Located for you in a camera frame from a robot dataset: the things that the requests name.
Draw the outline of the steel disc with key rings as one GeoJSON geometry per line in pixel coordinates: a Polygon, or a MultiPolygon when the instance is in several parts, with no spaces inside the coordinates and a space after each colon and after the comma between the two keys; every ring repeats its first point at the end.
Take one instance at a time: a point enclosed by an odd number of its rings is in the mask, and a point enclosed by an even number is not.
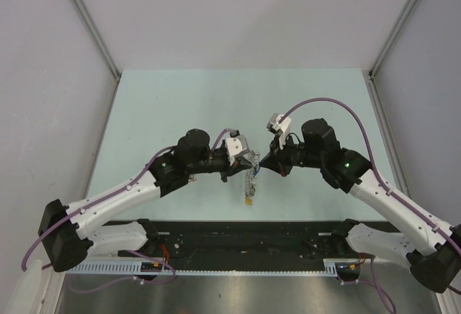
{"type": "Polygon", "coordinates": [[[251,162],[251,168],[246,171],[244,194],[245,198],[250,197],[253,199],[256,194],[256,177],[254,177],[253,174],[255,168],[259,166],[260,152],[250,151],[249,161],[251,162]]]}

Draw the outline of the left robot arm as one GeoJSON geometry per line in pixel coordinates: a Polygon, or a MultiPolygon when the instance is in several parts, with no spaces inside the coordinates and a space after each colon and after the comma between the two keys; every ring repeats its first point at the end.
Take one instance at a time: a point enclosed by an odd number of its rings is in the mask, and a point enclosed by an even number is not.
{"type": "Polygon", "coordinates": [[[115,188],[71,204],[49,202],[42,214],[38,241],[55,272],[74,268],[87,257],[126,251],[151,256],[159,247],[158,233],[147,220],[120,226],[108,222],[149,200],[159,199],[188,185],[195,174],[228,177],[249,170],[249,145],[237,130],[224,130],[217,142],[192,129],[176,145],[158,151],[139,174],[115,188]]]}

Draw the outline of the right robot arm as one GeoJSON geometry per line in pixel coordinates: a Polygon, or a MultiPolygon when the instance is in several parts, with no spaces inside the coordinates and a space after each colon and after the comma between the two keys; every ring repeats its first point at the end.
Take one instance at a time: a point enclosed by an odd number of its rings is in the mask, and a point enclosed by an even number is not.
{"type": "Polygon", "coordinates": [[[332,239],[340,257],[355,251],[386,259],[410,271],[425,288],[445,292],[460,272],[460,227],[424,210],[374,171],[360,153],[341,147],[334,129],[324,119],[302,126],[303,141],[290,136],[291,119],[274,114],[267,124],[274,133],[262,168],[286,177],[293,167],[319,169],[334,189],[369,205],[397,232],[386,233],[363,223],[345,221],[344,231],[332,239]]]}

